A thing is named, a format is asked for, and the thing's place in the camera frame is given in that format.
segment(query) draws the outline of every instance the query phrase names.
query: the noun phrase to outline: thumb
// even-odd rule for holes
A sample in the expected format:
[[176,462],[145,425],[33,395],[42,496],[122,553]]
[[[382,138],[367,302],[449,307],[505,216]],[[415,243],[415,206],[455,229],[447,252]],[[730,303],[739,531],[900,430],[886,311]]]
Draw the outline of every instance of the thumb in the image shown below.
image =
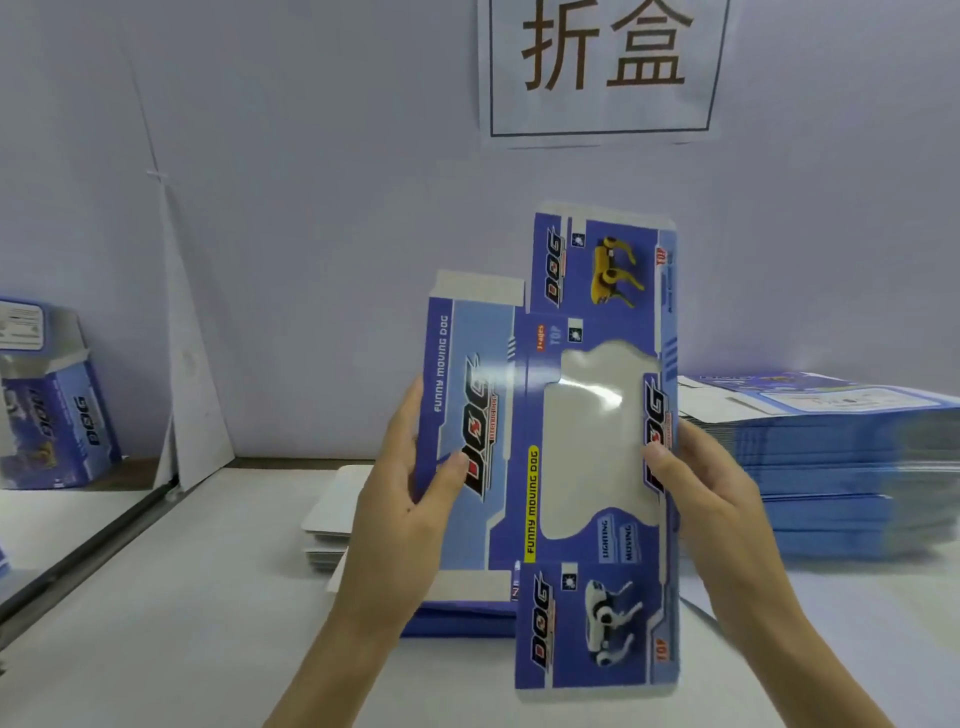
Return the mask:
[[650,472],[677,501],[681,515],[707,505],[712,497],[716,497],[683,460],[660,443],[647,445],[643,449],[643,459]]
[[430,487],[426,489],[420,505],[417,506],[427,519],[446,526],[453,503],[467,479],[467,463],[466,454],[457,451],[437,469],[437,474],[430,481]]

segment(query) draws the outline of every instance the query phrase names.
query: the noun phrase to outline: fingernail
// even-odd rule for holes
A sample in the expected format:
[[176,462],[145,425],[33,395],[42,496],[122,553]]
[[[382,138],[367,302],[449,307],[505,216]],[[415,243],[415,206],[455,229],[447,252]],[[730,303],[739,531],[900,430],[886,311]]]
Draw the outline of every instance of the fingernail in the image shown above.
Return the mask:
[[643,449],[643,458],[648,463],[653,463],[655,465],[669,454],[670,450],[665,448],[661,443],[650,443]]

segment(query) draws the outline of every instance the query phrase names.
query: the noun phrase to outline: yellow label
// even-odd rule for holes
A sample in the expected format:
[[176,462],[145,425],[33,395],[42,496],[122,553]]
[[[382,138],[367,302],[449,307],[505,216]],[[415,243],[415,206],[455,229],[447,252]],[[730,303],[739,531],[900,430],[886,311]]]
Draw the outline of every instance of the yellow label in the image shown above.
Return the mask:
[[537,508],[540,498],[540,448],[530,446],[527,459],[527,528],[524,535],[523,561],[537,561]]

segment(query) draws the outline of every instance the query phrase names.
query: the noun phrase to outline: box window cutout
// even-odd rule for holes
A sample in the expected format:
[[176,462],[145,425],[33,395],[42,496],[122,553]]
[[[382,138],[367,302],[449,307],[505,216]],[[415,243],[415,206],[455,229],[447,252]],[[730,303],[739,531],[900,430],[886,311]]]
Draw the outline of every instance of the box window cutout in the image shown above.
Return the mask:
[[622,341],[563,353],[560,381],[543,391],[544,537],[574,536],[605,508],[660,523],[660,499],[643,486],[640,455],[643,375],[659,371],[655,356]]

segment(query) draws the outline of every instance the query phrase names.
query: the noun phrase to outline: hand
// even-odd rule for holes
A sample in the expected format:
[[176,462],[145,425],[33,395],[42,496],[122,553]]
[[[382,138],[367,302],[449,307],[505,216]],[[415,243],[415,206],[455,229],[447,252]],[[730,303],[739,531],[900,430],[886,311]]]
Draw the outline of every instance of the hand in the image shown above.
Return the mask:
[[344,578],[330,614],[380,641],[399,638],[433,584],[450,509],[467,478],[467,457],[455,452],[420,503],[411,498],[422,395],[417,377],[387,426],[357,500]]
[[804,624],[756,483],[686,421],[679,453],[651,444],[643,456],[677,503],[681,538],[724,632],[745,650],[758,628]]

